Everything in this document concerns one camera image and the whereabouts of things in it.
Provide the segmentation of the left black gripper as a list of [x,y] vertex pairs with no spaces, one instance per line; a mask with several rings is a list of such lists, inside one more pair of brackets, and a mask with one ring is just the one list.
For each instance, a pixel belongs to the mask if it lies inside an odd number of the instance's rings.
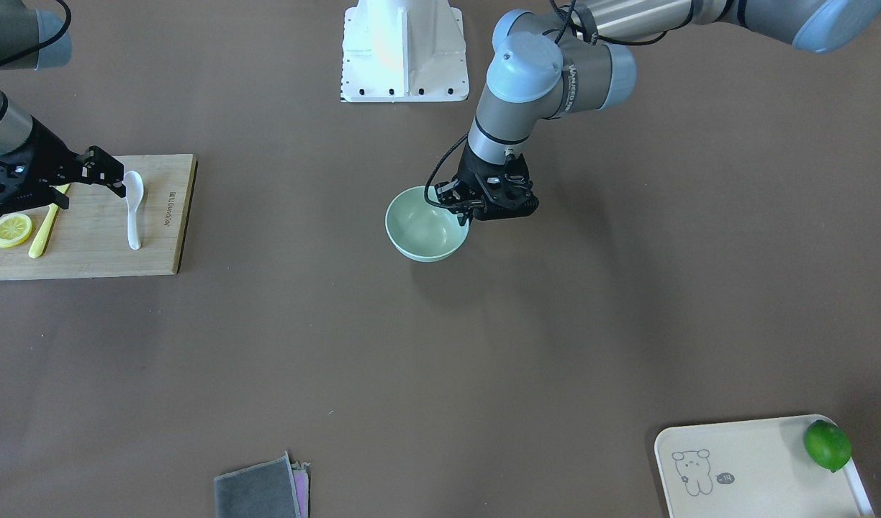
[[456,211],[459,225],[529,217],[540,204],[523,155],[507,154],[503,164],[494,164],[468,146],[453,180],[436,184],[434,194],[434,206]]

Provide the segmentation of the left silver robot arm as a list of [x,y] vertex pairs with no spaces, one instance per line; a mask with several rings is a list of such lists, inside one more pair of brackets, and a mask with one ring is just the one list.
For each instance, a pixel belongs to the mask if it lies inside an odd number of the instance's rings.
[[635,46],[687,25],[724,22],[812,53],[851,42],[881,1],[569,1],[545,14],[500,17],[484,90],[451,181],[428,181],[426,203],[460,225],[528,217],[533,194],[523,150],[539,120],[625,101],[637,81]]

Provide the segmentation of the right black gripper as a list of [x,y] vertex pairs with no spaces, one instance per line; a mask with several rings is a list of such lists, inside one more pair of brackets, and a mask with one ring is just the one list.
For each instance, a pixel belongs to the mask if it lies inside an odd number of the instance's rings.
[[84,183],[105,186],[127,197],[121,161],[92,145],[77,155],[42,122],[33,120],[25,143],[0,156],[0,215],[55,204],[69,209],[69,198],[58,186]]

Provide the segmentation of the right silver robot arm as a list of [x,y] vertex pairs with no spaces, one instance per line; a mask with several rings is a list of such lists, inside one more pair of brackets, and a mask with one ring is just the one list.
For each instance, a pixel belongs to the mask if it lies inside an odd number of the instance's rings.
[[[0,78],[67,65],[73,53],[68,1],[52,9],[0,1]],[[122,162],[100,147],[75,151],[0,85],[0,216],[57,204],[61,186],[103,186],[125,197]]]

